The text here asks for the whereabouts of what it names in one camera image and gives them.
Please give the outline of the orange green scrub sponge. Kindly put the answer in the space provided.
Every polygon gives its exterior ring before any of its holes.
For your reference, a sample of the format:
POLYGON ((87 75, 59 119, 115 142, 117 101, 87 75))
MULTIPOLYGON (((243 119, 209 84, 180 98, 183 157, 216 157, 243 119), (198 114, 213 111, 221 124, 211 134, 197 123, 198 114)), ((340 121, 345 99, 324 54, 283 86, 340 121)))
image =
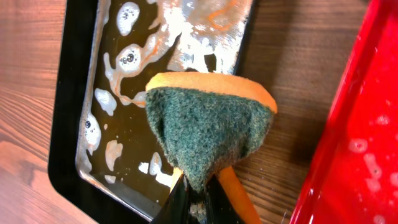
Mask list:
POLYGON ((158 73, 146 85, 146 114, 174 169, 171 191, 182 174, 192 188, 188 223, 207 223, 205 187, 213 175, 243 221, 260 222, 233 166, 260 148, 277 114, 261 84, 218 73, 158 73))

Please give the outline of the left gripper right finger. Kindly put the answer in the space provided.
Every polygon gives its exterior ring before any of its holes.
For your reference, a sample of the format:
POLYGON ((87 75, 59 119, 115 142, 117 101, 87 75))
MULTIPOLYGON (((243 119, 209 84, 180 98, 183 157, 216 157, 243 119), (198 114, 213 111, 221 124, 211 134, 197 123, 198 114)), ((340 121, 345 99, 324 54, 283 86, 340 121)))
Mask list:
POLYGON ((245 224, 215 175, 205 187, 205 207, 208 224, 245 224))

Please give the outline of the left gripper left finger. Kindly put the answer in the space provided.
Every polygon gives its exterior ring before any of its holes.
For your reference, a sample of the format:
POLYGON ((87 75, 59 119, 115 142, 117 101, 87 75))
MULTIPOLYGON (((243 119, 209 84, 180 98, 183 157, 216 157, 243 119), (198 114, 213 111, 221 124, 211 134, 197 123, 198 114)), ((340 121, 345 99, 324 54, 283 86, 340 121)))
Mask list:
POLYGON ((150 224, 186 224, 188 223, 192 188, 182 174, 171 191, 160 212, 150 224))

